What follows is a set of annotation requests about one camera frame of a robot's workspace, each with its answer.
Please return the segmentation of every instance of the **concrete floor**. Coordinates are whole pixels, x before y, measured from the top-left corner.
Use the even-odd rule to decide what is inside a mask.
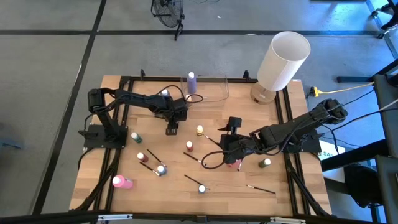
[[[364,2],[319,1],[185,1],[186,30],[377,30]],[[0,2],[0,29],[92,28],[99,0]],[[167,30],[149,12],[150,1],[108,1],[100,30]],[[306,36],[312,52],[294,78],[311,86],[336,90],[338,75],[372,75],[391,63],[384,40],[367,35]],[[77,131],[88,115],[86,93],[100,85],[103,75],[180,76],[225,74],[252,77],[272,39],[271,35],[171,35],[97,36],[73,110],[45,213],[68,210],[81,155],[83,138]],[[76,78],[88,36],[0,36],[0,137],[23,142],[22,150],[0,150],[0,217],[29,213],[44,165],[49,156],[63,110]],[[314,107],[324,98],[347,102],[370,88],[310,98]],[[374,94],[348,105],[348,120],[377,109]],[[338,139],[365,145],[384,137],[379,115],[336,132]],[[332,211],[342,218],[370,220],[350,196],[328,191]]]

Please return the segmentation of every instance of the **wooden board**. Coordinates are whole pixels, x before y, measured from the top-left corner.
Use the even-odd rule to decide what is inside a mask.
[[[119,80],[120,76],[105,76],[102,87],[117,88]],[[179,83],[172,82],[134,82],[133,92],[151,95],[171,84],[180,86]],[[137,144],[128,137],[126,147],[122,150],[118,174],[133,179],[134,188],[115,189],[111,207],[113,212],[292,215],[282,154],[247,156],[240,172],[236,171],[236,167],[231,168],[226,165],[215,170],[207,170],[183,154],[186,151],[187,141],[193,142],[194,150],[191,155],[199,159],[209,152],[219,151],[211,141],[196,135],[196,126],[199,124],[203,125],[205,133],[216,141],[220,140],[220,134],[223,133],[217,129],[224,127],[230,116],[243,119],[242,127],[238,129],[239,134],[248,134],[265,125],[277,124],[275,103],[259,105],[253,102],[249,96],[251,84],[230,83],[228,88],[229,98],[223,105],[206,106],[199,103],[191,107],[187,121],[180,123],[176,136],[166,136],[167,123],[154,118],[148,109],[130,107],[127,119],[129,134],[133,131],[139,133],[143,143]],[[288,88],[293,116],[307,112],[301,82],[292,81]],[[174,98],[180,96],[177,89],[169,90]],[[93,122],[98,123],[98,119],[93,118]],[[167,175],[157,177],[139,164],[136,155],[138,152],[143,152],[149,157],[148,166],[155,169],[160,165],[147,153],[147,148],[167,165]],[[96,185],[103,153],[103,149],[95,149],[82,160],[70,208],[79,206]],[[260,169],[257,163],[267,157],[271,159],[271,165]],[[206,159],[206,163],[215,166],[221,162],[221,159],[221,154],[213,155]],[[302,154],[302,165],[308,189],[321,206],[331,212],[318,159],[313,155]],[[198,185],[184,177],[184,174],[202,182],[210,190],[206,194],[198,194]],[[246,184],[274,191],[276,195],[251,189],[246,187]],[[105,188],[101,208],[104,208],[106,191]],[[296,194],[298,204],[302,207],[298,189]]]

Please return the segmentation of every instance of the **lamp shade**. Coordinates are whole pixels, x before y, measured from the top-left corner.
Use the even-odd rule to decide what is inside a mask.
[[[304,36],[290,31],[278,33],[257,73],[259,84],[272,91],[285,88],[310,52],[310,43]]]

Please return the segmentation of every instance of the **yellow cable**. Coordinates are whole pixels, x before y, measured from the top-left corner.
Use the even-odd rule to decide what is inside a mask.
[[[319,94],[339,93],[339,92],[342,92],[342,91],[353,90],[355,88],[361,88],[361,87],[365,87],[365,86],[369,86],[369,85],[373,85],[373,84],[374,84],[374,82],[371,82],[371,83],[368,83],[368,84],[365,84],[365,85],[354,86],[354,87],[347,88],[347,89],[344,89],[344,90],[335,90],[335,91],[328,91],[328,92],[320,91],[317,87],[314,87],[315,97],[318,97]]]

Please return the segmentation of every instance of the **purple bottle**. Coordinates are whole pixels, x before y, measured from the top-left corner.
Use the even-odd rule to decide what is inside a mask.
[[[189,94],[197,92],[197,77],[193,72],[190,72],[187,77],[187,88]]]

